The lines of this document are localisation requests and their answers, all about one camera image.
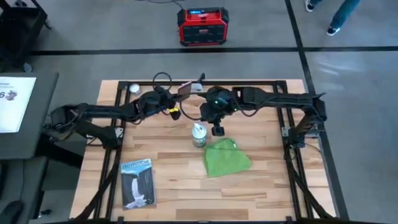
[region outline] yellow tag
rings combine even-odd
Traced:
[[[178,108],[169,109],[170,113],[177,112]]]

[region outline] metal bracket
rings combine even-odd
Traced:
[[[288,137],[289,136],[289,129],[290,128],[282,128],[282,137]]]
[[[318,125],[315,124],[314,127],[305,135],[306,138],[319,138]]]
[[[116,133],[116,137],[122,138],[123,137],[123,128],[122,127],[117,127],[114,129],[114,132]]]

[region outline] plastic bottle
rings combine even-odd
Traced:
[[[196,147],[203,147],[206,144],[207,130],[204,126],[194,123],[192,129],[193,145]]]

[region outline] table leg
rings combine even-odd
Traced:
[[[36,155],[45,156],[49,159],[77,167],[79,169],[83,162],[83,156],[56,146],[46,138],[40,138],[39,143],[37,144]]]

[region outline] green towel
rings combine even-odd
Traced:
[[[232,139],[220,139],[205,147],[205,167],[209,177],[248,170],[251,161]]]

